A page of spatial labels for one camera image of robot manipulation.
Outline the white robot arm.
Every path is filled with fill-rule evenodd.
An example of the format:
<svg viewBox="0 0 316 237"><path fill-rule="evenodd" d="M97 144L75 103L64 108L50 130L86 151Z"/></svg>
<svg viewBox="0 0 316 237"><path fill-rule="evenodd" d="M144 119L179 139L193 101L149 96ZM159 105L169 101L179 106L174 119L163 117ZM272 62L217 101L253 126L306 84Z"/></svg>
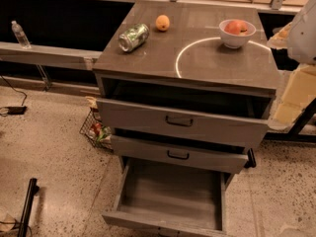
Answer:
<svg viewBox="0 0 316 237"><path fill-rule="evenodd" d="M287 54L299 63L316 64L316 0L308 0L293 18Z"/></svg>

